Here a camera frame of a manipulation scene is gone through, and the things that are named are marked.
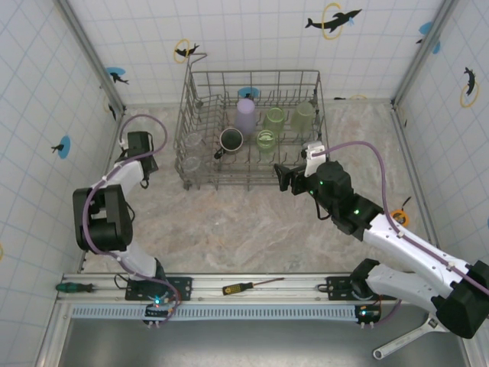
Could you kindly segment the yellow black screwdriver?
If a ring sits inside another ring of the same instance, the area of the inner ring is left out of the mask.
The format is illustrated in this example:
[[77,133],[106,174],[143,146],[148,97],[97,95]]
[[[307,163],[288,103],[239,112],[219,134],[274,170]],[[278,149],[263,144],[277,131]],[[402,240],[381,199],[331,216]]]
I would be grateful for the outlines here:
[[247,283],[231,284],[228,286],[224,286],[222,288],[222,295],[228,296],[228,295],[232,295],[232,294],[239,294],[239,293],[242,293],[244,291],[253,289],[253,288],[257,287],[258,285],[269,284],[269,283],[273,283],[276,281],[283,281],[283,280],[284,280],[284,278],[274,278],[274,279],[270,279],[270,280],[266,280],[266,281],[260,281],[258,283],[247,282]]

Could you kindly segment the frosted pale green cup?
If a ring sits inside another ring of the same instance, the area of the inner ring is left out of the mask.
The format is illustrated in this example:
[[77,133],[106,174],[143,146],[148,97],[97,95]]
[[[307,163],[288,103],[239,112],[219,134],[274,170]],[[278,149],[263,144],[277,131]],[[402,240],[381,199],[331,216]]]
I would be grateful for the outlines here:
[[303,134],[312,128],[313,120],[316,115],[316,110],[310,102],[301,102],[294,110],[290,120],[291,129]]

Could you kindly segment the lilac plastic cup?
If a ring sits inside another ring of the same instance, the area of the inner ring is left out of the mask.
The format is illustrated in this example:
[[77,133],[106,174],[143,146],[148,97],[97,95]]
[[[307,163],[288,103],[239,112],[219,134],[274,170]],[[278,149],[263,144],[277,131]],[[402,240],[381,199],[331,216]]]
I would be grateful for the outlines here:
[[237,104],[235,127],[243,136],[251,135],[256,126],[255,105],[251,99],[242,99]]

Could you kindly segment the green handled screwdriver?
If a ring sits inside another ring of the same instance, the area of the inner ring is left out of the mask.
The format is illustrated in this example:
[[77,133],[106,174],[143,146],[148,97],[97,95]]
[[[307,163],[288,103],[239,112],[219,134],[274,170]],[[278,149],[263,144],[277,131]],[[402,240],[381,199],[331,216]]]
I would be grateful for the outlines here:
[[62,292],[65,294],[75,294],[75,293],[92,293],[94,291],[93,284],[80,284],[73,282],[66,282],[57,284],[55,289],[58,292]]

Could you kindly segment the yellow tape measure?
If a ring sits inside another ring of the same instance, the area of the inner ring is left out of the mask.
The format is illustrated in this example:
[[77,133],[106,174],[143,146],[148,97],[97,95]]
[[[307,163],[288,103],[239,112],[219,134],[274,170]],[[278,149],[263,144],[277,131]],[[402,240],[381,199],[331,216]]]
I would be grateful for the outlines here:
[[408,204],[410,200],[411,197],[410,196],[407,197],[399,209],[396,209],[391,212],[392,218],[404,227],[410,224],[410,218],[405,211],[405,206]]

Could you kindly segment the short green plastic cup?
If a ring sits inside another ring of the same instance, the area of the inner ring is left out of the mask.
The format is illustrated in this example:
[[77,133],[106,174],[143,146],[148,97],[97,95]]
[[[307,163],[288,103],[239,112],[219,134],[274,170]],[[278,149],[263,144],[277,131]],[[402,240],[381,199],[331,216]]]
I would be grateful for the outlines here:
[[283,131],[285,112],[279,107],[270,108],[264,118],[263,129],[270,130],[279,135]]

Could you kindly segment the black fish blue oval sticker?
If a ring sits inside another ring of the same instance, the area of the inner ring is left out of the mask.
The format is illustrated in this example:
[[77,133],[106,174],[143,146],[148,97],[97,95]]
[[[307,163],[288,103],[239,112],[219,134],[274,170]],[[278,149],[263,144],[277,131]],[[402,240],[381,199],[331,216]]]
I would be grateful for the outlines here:
[[50,149],[53,153],[56,153],[60,159],[66,159],[71,149],[71,139],[69,135],[64,135],[60,139],[60,142],[57,145],[52,146]]

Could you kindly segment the blue patch wall sticker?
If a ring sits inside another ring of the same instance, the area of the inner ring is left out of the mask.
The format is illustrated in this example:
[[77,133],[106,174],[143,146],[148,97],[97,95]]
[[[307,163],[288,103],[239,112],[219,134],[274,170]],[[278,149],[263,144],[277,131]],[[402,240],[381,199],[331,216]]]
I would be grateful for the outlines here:
[[[419,33],[423,36],[421,39],[419,39],[416,44],[421,44],[424,40],[424,37],[430,32],[431,30],[431,27],[432,27],[432,22],[429,21],[423,25],[420,26],[419,28]],[[436,41],[436,44],[432,50],[432,53],[433,54],[437,54],[439,51],[440,51],[440,48],[441,48],[441,42],[439,40],[439,38],[437,38],[437,41]]]

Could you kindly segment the shark on blue oval sticker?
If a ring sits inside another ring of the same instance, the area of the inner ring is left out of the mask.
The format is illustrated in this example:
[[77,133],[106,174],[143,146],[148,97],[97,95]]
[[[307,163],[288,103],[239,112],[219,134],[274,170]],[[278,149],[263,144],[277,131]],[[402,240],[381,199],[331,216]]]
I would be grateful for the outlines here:
[[129,80],[123,79],[126,71],[121,67],[106,67],[105,71],[112,78],[113,83],[129,84]]

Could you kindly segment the black mug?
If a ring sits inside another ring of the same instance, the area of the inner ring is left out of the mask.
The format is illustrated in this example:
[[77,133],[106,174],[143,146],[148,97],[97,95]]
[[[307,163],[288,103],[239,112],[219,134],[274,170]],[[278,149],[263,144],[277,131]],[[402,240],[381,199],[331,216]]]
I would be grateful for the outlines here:
[[243,145],[242,133],[236,128],[227,128],[219,136],[219,149],[214,153],[215,159],[221,159],[225,154],[238,151]]

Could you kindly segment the tall green plastic cup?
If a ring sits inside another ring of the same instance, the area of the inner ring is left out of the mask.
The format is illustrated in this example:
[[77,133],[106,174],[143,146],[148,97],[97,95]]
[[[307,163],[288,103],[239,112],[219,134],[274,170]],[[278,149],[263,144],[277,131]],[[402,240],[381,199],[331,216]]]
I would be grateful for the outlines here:
[[277,144],[276,135],[268,129],[261,130],[256,137],[257,149],[263,154],[274,152]]

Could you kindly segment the silver adjustable wrench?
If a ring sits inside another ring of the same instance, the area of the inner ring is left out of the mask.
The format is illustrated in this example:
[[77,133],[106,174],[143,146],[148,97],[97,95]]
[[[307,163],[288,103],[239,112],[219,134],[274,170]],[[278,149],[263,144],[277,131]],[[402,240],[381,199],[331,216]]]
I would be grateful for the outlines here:
[[399,336],[398,338],[384,344],[378,348],[376,348],[372,355],[376,360],[382,360],[387,356],[395,353],[396,351],[402,349],[404,346],[407,346],[411,342],[416,341],[421,336],[424,336],[428,333],[447,333],[448,330],[439,322],[439,320],[429,314],[426,318],[425,322],[418,326],[417,328],[409,331],[408,333]]

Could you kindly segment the aluminium frame post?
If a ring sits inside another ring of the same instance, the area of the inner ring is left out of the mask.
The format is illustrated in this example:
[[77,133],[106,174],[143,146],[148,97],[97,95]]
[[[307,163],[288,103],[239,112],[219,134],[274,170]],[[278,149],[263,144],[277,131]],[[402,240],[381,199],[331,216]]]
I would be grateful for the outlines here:
[[115,113],[115,119],[121,118],[125,105],[115,88],[112,78],[107,73],[99,55],[97,54],[96,49],[83,29],[83,26],[73,10],[72,5],[70,4],[69,0],[53,0],[53,3],[61,14],[66,26],[69,28],[70,33],[79,45],[80,50],[87,59],[92,71],[95,73],[99,81],[100,88],[104,91],[108,99],[107,106],[112,107],[112,111]]
[[442,4],[440,5],[439,10],[432,21],[431,28],[423,38],[420,49],[410,63],[395,96],[390,101],[394,111],[399,108],[412,88],[417,76],[423,68],[423,65],[429,58],[429,55],[432,54],[432,50],[436,46],[437,42],[440,40],[443,29],[450,20],[459,2],[460,0],[442,0]]

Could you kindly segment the aluminium mounting rail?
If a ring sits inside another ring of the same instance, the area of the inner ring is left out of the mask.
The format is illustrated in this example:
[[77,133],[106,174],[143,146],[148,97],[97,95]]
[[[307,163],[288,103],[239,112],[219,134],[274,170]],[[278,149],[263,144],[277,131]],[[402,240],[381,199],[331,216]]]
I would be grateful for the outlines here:
[[[170,277],[189,277],[192,290],[184,304],[392,304],[392,294],[360,297],[354,294],[346,273],[332,274],[168,274]],[[231,284],[266,281],[284,278],[239,294],[222,295],[222,288]],[[93,284],[92,293],[65,294],[57,292],[57,300],[90,304],[147,304],[140,300],[126,300],[128,275],[124,273],[66,274],[62,283]]]

